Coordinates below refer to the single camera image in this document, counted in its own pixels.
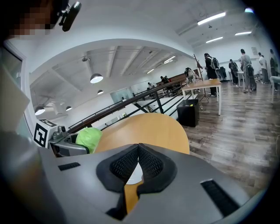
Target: wood plank flooring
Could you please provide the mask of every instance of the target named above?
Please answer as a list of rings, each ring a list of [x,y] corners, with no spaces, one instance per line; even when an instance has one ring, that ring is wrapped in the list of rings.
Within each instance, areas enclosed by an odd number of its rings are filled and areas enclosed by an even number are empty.
[[[199,123],[186,127],[190,154],[228,174],[250,196],[266,188],[278,166],[276,140],[280,135],[280,93],[270,103],[270,84],[257,83],[257,91],[244,94],[231,82],[222,84],[222,110],[216,98],[200,103]],[[278,156],[280,156],[280,137]]]

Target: ceiling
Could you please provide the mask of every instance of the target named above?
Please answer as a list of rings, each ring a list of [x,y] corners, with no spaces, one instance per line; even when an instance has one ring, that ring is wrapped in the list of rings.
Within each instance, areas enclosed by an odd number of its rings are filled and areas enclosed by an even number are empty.
[[[254,31],[254,14],[244,13],[238,0],[80,0],[80,13],[97,6],[118,6],[137,11],[171,27],[193,48],[207,40],[234,36],[236,32]],[[197,22],[220,12],[223,18],[201,26]],[[173,52],[145,46],[110,46],[76,55],[72,59],[48,69],[31,85],[34,106],[52,102],[70,103],[74,96],[90,88],[90,76],[100,73],[105,79],[146,74],[149,70],[173,56]]]

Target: tabletop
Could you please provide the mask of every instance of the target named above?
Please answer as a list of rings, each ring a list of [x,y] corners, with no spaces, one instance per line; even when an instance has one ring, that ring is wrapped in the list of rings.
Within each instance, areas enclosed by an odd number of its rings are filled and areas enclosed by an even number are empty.
[[[189,140],[183,127],[172,117],[160,113],[131,116],[102,131],[95,153],[126,144],[147,143],[189,154]],[[138,201],[137,186],[125,185],[126,209],[129,213]]]
[[[195,83],[190,83],[188,86],[184,86],[182,90],[189,90],[189,89],[199,89],[199,88],[207,88],[211,86],[218,86],[221,85],[221,82],[218,79],[212,79],[212,80],[205,80],[205,81],[198,81]]]

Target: black box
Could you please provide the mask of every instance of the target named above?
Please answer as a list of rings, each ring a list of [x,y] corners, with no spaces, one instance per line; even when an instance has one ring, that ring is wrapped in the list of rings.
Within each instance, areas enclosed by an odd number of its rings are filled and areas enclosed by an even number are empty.
[[[177,113],[181,125],[195,127],[200,118],[198,99],[183,100],[177,105]]]

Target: green plastic bag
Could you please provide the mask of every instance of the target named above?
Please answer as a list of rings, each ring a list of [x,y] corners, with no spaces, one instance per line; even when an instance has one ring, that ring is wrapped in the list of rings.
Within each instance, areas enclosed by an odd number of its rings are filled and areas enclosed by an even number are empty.
[[[101,136],[101,130],[98,130],[97,128],[86,128],[79,132],[76,139],[76,144],[88,147],[89,153],[94,153]]]

